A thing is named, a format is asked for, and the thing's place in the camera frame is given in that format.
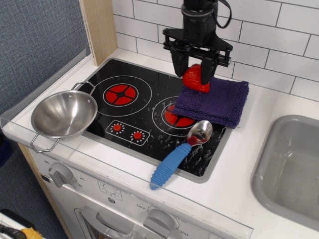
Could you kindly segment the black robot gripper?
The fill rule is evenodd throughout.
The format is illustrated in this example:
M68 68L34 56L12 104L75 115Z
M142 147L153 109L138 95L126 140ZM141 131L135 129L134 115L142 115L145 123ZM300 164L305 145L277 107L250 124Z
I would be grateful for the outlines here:
M229 17L224 25L217 20L218 4L229 9ZM189 57L202 60L201 84L209 83L217 65L230 64L233 47L219 38L216 28L225 29L232 19L230 4L225 0L185 0L181 6L183 27L166 28L164 49L171 52L175 73L181 77L188 69Z

